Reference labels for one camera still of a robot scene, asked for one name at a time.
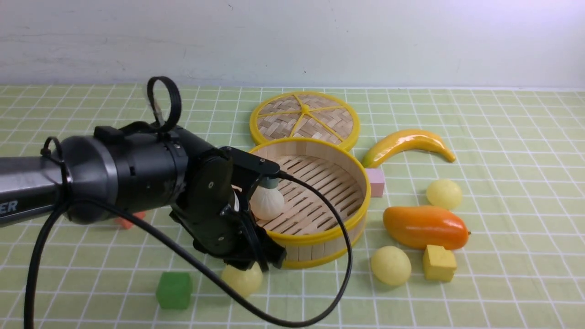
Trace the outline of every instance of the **white wall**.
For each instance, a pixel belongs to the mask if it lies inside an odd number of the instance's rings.
[[[0,0],[0,83],[585,87],[585,0]]]

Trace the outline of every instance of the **bamboo steamer lid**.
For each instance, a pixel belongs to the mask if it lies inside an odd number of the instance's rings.
[[[359,137],[357,113],[344,101],[327,94],[296,91],[260,104],[250,117],[256,145],[282,138],[314,138],[349,151]]]

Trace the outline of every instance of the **black cable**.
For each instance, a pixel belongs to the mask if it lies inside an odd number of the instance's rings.
[[[331,305],[325,311],[323,311],[321,314],[319,314],[318,316],[315,316],[314,318],[311,318],[311,319],[305,320],[305,321],[287,321],[287,320],[275,318],[275,317],[261,311],[256,306],[254,306],[250,302],[248,302],[244,297],[242,297],[235,290],[233,290],[227,283],[225,283],[217,274],[215,274],[207,266],[205,266],[203,263],[201,263],[197,258],[193,257],[192,254],[187,252],[183,247],[181,247],[179,244],[177,244],[176,242],[171,240],[168,236],[166,236],[164,233],[162,233],[161,231],[159,231],[157,228],[150,225],[146,221],[139,219],[138,217],[134,216],[133,214],[129,214],[126,211],[120,210],[112,205],[109,205],[107,203],[103,203],[103,202],[96,200],[96,199],[93,199],[93,198],[75,198],[72,201],[70,201],[69,203],[65,203],[65,204],[61,205],[58,209],[56,209],[51,214],[51,216],[49,216],[49,219],[45,222],[45,224],[44,224],[44,226],[39,234],[37,242],[35,244],[35,249],[33,251],[33,255],[32,255],[32,258],[30,261],[29,276],[28,276],[27,284],[26,284],[25,329],[34,329],[35,288],[36,288],[36,280],[38,277],[40,258],[41,258],[41,254],[43,252],[44,243],[46,242],[47,237],[49,236],[49,232],[51,230],[51,227],[57,221],[59,216],[68,208],[68,206],[71,206],[71,205],[74,205],[77,203],[91,203],[93,205],[97,205],[97,206],[103,208],[104,210],[107,210],[107,211],[109,211],[109,212],[111,212],[119,217],[122,217],[122,218],[130,221],[132,224],[140,227],[141,229],[146,231],[148,234],[152,235],[153,237],[158,239],[160,242],[165,244],[167,247],[172,249],[175,253],[179,254],[179,256],[181,256],[185,261],[187,261],[189,264],[191,264],[197,270],[199,270],[203,275],[205,275],[212,282],[214,282],[218,287],[220,287],[224,292],[226,292],[231,298],[233,298],[238,304],[240,304],[246,310],[248,310],[252,314],[258,316],[260,319],[262,319],[264,321],[267,321],[267,322],[272,323],[274,325],[278,325],[280,327],[303,328],[303,327],[308,327],[310,325],[316,324],[319,321],[323,320],[325,317],[327,317],[335,309],[335,307],[337,306],[337,304],[341,300],[343,293],[345,292],[347,284],[349,283],[349,278],[350,278],[352,266],[353,266],[353,254],[352,254],[351,240],[349,238],[349,234],[347,233],[347,229],[345,228],[345,225],[344,225],[343,220],[341,219],[339,213],[335,210],[335,208],[331,204],[331,202],[329,202],[329,200],[327,200],[325,198],[325,196],[323,196],[323,194],[321,194],[314,187],[310,186],[309,184],[305,183],[304,181],[301,181],[301,180],[295,178],[292,175],[289,175],[289,174],[284,173],[284,172],[280,172],[278,176],[282,179],[293,181],[293,182],[305,187],[306,189],[311,190],[313,193],[315,193],[327,205],[327,207],[329,207],[329,209],[333,212],[335,218],[337,219],[337,222],[339,223],[339,226],[340,226],[341,231],[343,233],[343,237],[345,239],[345,243],[347,246],[347,269],[345,272],[345,278],[343,279],[343,282],[341,284],[339,292],[335,296],[335,298],[333,299],[333,302],[331,303]]]
[[[37,277],[39,276],[40,258],[43,253],[43,248],[51,229],[61,217],[61,215],[68,209],[70,203],[63,202],[57,207],[44,222],[43,227],[40,229],[39,236],[37,237],[33,253],[30,257],[29,273],[26,278],[26,290],[25,290],[25,305],[24,305],[24,328],[34,329],[35,327],[35,293]]]

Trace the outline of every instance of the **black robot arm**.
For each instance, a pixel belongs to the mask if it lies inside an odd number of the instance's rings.
[[[156,81],[171,99],[164,121],[153,96]],[[178,126],[181,98],[166,77],[148,82],[156,121],[137,121],[121,128],[95,127],[90,136],[47,138],[40,156],[0,158],[0,227],[49,214],[30,261],[25,293],[25,328],[33,328],[40,257],[58,217],[89,225],[123,217],[153,235],[238,303],[260,318],[284,327],[306,327],[327,316],[349,281],[352,252],[345,226],[331,203],[316,189],[284,173],[277,163],[242,150],[217,148]],[[170,217],[193,237],[195,249],[241,270],[258,263],[280,268],[285,248],[256,224],[249,200],[266,179],[287,179],[310,189],[329,207],[341,226],[348,249],[346,277],[339,294],[321,315],[302,322],[274,318],[248,303],[214,272],[160,231],[132,213],[170,206]]]

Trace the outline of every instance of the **toy banana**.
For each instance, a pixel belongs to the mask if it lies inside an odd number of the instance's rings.
[[[441,154],[449,162],[456,160],[437,134],[422,129],[405,129],[394,132],[377,142],[362,159],[364,168],[376,168],[389,157],[406,150],[425,150]]]

